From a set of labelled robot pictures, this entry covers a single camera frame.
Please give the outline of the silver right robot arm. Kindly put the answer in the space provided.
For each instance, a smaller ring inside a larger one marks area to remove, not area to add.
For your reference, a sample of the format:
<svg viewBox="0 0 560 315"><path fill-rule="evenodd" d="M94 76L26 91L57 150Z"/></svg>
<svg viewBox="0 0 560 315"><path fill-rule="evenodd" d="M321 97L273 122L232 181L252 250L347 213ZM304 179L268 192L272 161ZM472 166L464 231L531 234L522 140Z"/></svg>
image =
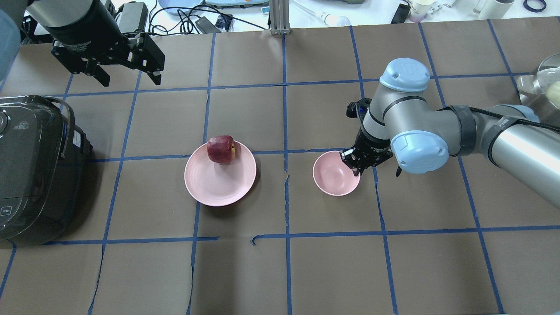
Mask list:
<svg viewBox="0 0 560 315"><path fill-rule="evenodd" d="M392 157L399 172L425 174L452 156L481 154L559 206L559 127L540 122L523 105L432 110L423 96L429 79L422 62L397 58L386 66L373 98L348 105L346 115L358 118L360 129L354 145L339 155L354 176Z"/></svg>

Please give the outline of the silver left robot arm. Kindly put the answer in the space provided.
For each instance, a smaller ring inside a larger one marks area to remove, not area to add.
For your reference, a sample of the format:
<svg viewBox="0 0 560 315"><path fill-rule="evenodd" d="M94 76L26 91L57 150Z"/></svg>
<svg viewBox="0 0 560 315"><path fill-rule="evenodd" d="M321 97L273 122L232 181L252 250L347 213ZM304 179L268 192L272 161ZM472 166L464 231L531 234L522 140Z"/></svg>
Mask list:
<svg viewBox="0 0 560 315"><path fill-rule="evenodd" d="M160 85L165 55L145 30L146 4L116 8L110 0L3 0L1 2L1 78L5 79L24 39L42 26L52 37L51 54L72 74L110 84L104 65L140 70Z"/></svg>

